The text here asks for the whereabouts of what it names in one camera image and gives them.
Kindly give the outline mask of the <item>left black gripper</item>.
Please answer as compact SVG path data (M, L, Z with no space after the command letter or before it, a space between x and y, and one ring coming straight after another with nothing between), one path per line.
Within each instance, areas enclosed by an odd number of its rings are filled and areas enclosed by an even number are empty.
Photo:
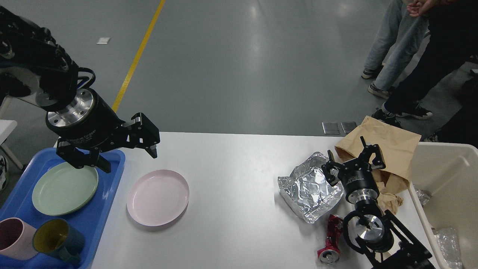
M76 169L97 167L111 172L111 163L100 155L100 145L109 139L116 127L124 133L123 148L144 149L157 158L160 143L158 127L142 112L123 121L99 94L90 89L78 89L73 101L58 112L48 112L46 126L65 140L58 140L56 154ZM88 154L80 151L88 149Z

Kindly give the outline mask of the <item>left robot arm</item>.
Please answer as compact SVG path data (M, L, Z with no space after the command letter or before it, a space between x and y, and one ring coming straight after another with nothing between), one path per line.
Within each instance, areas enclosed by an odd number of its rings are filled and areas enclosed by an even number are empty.
M76 169L111 172L101 153L144 149L157 158L158 127L143 113L130 121L91 88L96 79L79 67L49 29L1 7L1 100L22 99L47 112L46 126L58 135L56 154Z

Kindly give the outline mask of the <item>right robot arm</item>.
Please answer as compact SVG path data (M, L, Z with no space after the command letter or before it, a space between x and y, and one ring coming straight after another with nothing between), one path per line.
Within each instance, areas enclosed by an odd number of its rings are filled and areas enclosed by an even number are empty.
M341 183L345 200L354 210L343 220L346 244L365 255L374 269L433 269L432 254L389 210L378 205L380 195L372 170L385 168L378 144L369 145L361 137L360 155L344 163L328 161L321 166L330 186Z

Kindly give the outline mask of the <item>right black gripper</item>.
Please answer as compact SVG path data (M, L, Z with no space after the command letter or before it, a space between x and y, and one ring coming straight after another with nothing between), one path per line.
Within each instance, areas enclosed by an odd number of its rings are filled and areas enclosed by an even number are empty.
M345 190L345 200L352 204L362 200L377 200L379 190L372 170L386 168L380 146L367 144L364 136L360 136L360 141L363 150L357 160L349 160L343 164L335 162L333 153L328 150L328 161L322 165L326 182L330 186L336 186L341 181Z

